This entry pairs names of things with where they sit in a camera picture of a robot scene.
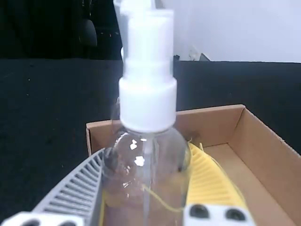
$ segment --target cardboard box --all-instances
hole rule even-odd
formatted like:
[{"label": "cardboard box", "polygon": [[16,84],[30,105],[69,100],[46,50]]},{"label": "cardboard box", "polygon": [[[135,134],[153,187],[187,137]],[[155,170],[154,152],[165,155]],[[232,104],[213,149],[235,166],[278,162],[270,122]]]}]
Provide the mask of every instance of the cardboard box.
[{"label": "cardboard box", "polygon": [[[178,112],[175,127],[220,163],[257,225],[301,225],[301,157],[245,106]],[[89,155],[111,135],[111,121],[88,123]]]}]

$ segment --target black surface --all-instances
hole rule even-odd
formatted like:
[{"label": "black surface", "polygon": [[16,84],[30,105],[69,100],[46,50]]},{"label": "black surface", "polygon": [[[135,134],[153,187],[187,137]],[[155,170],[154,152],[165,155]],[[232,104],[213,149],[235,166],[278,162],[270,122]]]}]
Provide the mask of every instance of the black surface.
[{"label": "black surface", "polygon": [[[106,120],[121,61],[0,61],[0,221],[33,207],[87,157],[85,124]],[[245,104],[301,151],[301,64],[176,62],[178,110]]]}]

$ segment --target white bottle cap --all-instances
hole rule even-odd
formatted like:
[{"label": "white bottle cap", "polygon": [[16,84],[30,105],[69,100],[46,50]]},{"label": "white bottle cap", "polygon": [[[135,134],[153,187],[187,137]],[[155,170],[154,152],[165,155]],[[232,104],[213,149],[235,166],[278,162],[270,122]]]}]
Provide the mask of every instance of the white bottle cap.
[{"label": "white bottle cap", "polygon": [[129,18],[128,53],[119,80],[120,120],[128,129],[154,133],[175,122],[173,31],[171,10],[149,10]]}]

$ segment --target spray bottle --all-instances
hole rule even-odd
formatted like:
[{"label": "spray bottle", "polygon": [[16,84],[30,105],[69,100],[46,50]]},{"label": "spray bottle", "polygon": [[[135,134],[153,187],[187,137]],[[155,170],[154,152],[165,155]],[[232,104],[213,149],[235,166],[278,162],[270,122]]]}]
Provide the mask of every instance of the spray bottle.
[{"label": "spray bottle", "polygon": [[128,19],[119,80],[123,127],[103,153],[106,226],[182,224],[190,151],[173,128],[173,23],[170,10],[137,12]]}]

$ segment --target white wall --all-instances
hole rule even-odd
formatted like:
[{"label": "white wall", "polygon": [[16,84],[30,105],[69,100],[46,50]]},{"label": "white wall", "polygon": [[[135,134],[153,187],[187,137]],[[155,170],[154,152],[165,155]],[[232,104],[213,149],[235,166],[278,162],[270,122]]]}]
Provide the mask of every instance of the white wall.
[{"label": "white wall", "polygon": [[301,62],[301,0],[162,0],[175,10],[175,54],[213,61]]}]

